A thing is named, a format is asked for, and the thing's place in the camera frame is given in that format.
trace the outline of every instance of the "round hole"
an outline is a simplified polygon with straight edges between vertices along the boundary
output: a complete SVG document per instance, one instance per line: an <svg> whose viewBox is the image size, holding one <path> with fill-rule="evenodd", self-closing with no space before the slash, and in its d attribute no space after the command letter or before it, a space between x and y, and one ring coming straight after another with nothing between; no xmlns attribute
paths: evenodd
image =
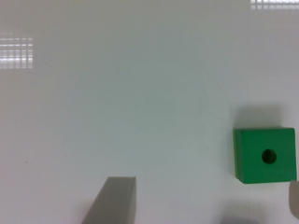
<svg viewBox="0 0 299 224"><path fill-rule="evenodd" d="M278 158L278 154L273 149L266 149L262 154L262 159L267 164L272 164Z"/></svg>

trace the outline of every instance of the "gray object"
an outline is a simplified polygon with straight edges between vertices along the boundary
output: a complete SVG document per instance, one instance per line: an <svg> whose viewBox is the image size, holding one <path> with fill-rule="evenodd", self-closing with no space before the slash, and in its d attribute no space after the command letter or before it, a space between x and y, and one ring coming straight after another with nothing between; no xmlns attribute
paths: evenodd
<svg viewBox="0 0 299 224"><path fill-rule="evenodd" d="M82 224L134 224L135 177L109 177Z"/></svg>

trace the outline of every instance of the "green block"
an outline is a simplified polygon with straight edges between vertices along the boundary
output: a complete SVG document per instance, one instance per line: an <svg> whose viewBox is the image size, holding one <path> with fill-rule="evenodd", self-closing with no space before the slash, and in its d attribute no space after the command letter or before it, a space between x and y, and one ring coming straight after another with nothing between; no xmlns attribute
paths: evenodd
<svg viewBox="0 0 299 224"><path fill-rule="evenodd" d="M236 129L235 176L244 184L297 180L295 129Z"/></svg>

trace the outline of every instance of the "green cube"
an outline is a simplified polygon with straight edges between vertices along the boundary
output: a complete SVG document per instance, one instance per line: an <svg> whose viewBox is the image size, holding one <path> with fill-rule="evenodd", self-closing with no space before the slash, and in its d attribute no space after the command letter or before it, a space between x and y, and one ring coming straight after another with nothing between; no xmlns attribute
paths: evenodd
<svg viewBox="0 0 299 224"><path fill-rule="evenodd" d="M236 129L235 176L244 184L297 180L295 129Z"/></svg>

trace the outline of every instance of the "hole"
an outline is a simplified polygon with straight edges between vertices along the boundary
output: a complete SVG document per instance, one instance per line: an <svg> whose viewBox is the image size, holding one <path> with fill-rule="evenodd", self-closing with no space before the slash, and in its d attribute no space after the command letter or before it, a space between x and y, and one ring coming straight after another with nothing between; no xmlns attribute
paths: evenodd
<svg viewBox="0 0 299 224"><path fill-rule="evenodd" d="M262 159L267 164L274 163L278 158L278 154L273 149L266 149L262 154Z"/></svg>

